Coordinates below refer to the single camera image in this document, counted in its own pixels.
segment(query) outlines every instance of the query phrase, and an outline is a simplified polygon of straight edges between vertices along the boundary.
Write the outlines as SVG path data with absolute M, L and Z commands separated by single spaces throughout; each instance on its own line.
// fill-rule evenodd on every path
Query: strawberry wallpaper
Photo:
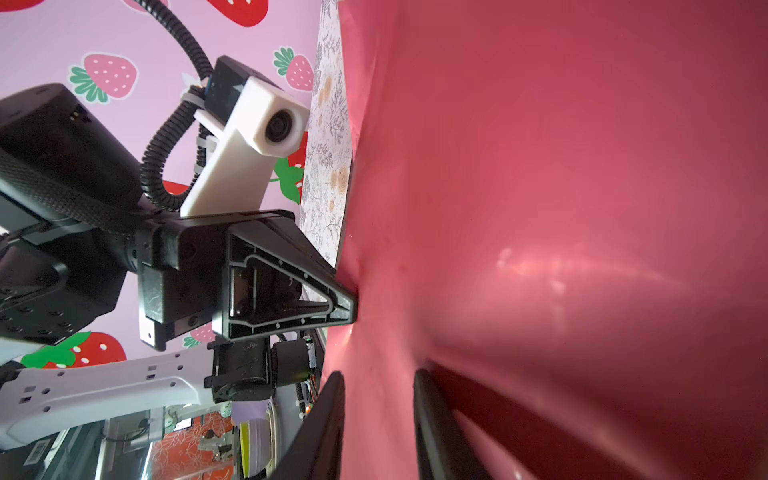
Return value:
M 319 0 L 163 0 L 200 42 L 211 62 L 229 55 L 266 75 L 310 105 Z M 192 64 L 165 29 L 133 0 L 0 0 L 0 61 L 5 74 L 0 97 L 38 84 L 66 85 L 136 157 L 178 105 L 199 84 Z M 164 179 L 182 190 L 191 180 L 195 127 L 168 159 Z M 262 208 L 299 211 L 306 134 L 302 149 L 278 162 Z M 114 312 L 96 319 L 83 334 L 114 355 L 109 361 L 157 354 L 138 339 L 137 281 L 127 276 Z M 168 344 L 192 346 L 210 334 L 194 333 Z M 79 343 L 43 349 L 27 361 L 38 368 L 94 365 L 73 360 Z

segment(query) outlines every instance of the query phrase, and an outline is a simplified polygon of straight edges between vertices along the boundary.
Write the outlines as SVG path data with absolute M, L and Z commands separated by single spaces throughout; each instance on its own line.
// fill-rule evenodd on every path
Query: pink wall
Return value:
M 107 103 L 98 98 L 89 102 L 86 94 L 80 95 L 81 100 L 131 153 L 141 158 L 152 134 L 178 104 L 181 92 L 187 88 L 185 81 L 196 81 L 197 76 L 187 56 L 160 24 L 126 1 L 132 4 L 131 0 L 44 0 L 12 12 L 7 10 L 37 0 L 0 2 L 0 61 L 4 71 L 0 98 L 49 82 L 65 84 L 75 91 L 83 82 L 70 81 L 72 68 L 85 66 L 96 84 L 115 96 L 108 97 Z M 275 51 L 290 47 L 296 56 L 304 55 L 314 64 L 319 0 L 272 1 L 266 17 L 251 27 L 230 20 L 214 4 L 220 4 L 225 12 L 229 8 L 236 12 L 236 8 L 263 8 L 266 0 L 233 2 L 234 6 L 227 0 L 170 0 L 170 8 L 200 42 L 212 63 L 220 55 L 229 55 L 261 71 L 309 106 L 311 91 L 289 86 L 273 62 Z M 83 65 L 85 58 L 95 52 L 127 59 L 124 70 L 130 71 L 132 65 L 137 70 L 135 78 L 129 79 L 134 83 L 121 82 L 120 91 L 115 93 L 103 83 L 104 79 L 96 80 L 94 69 Z M 191 128 L 170 156 L 165 180 L 185 184 L 192 178 L 193 131 L 197 129 Z M 273 182 L 262 207 L 297 212 L 299 206 L 281 194 L 280 182 Z M 119 339 L 128 359 L 153 354 L 152 348 L 138 339 L 135 276 L 128 276 L 115 311 L 97 319 L 88 329 Z M 169 349 L 182 348 L 181 341 L 177 339 Z

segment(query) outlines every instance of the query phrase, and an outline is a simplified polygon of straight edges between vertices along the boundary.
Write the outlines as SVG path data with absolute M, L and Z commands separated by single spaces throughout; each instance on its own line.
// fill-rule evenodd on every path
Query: floral pattern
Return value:
M 232 429 L 232 422 L 217 412 L 207 413 L 203 418 L 203 422 L 198 417 L 189 429 L 172 432 L 152 445 L 152 480 L 187 478 L 202 473 L 206 473 L 206 480 L 229 480 L 233 477 L 231 462 L 216 462 L 213 452 L 197 449 L 200 438 L 208 430 L 221 437 Z
M 339 9 L 336 0 L 323 0 L 322 5 L 298 225 L 323 257 L 334 265 L 352 164 L 352 135 Z M 320 300 L 309 291 L 306 297 Z

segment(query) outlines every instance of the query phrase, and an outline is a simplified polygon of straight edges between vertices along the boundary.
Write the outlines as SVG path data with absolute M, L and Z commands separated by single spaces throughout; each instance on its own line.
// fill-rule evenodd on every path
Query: green strawberry leaves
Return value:
M 190 348 L 192 348 L 194 346 L 198 346 L 198 345 L 200 345 L 200 342 L 195 340 L 193 337 L 191 337 L 191 336 L 185 336 L 184 337 L 184 348 L 185 349 L 190 349 Z
M 296 184 L 304 178 L 304 169 L 291 167 L 287 158 L 278 158 L 275 164 L 275 175 L 280 181 L 280 191 L 283 192 L 285 198 L 300 204 L 301 193 Z
M 77 87 L 74 88 L 76 94 L 85 96 L 85 100 L 90 102 L 98 100 L 103 104 L 109 103 L 107 92 L 96 86 L 84 68 L 75 66 L 72 67 L 70 72 L 72 73 L 72 76 L 69 78 L 69 81 L 72 82 L 73 85 L 77 85 Z
M 73 366 L 76 360 L 72 347 L 82 345 L 91 332 L 79 332 L 73 336 L 64 339 L 58 345 L 44 346 L 35 353 L 30 353 L 22 357 L 22 365 L 28 369 L 41 369 L 48 363 L 58 365 Z
M 277 74 L 284 76 L 288 73 L 288 67 L 290 62 L 293 61 L 293 49 L 280 47 L 279 51 L 275 51 L 276 60 L 273 63 L 277 67 Z

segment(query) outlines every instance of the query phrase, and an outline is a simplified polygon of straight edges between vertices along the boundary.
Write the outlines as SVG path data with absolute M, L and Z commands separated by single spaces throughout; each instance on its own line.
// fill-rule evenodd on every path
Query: camera lens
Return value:
M 273 143 L 281 142 L 288 138 L 292 126 L 293 118 L 290 113 L 287 110 L 281 110 L 266 124 L 266 139 Z

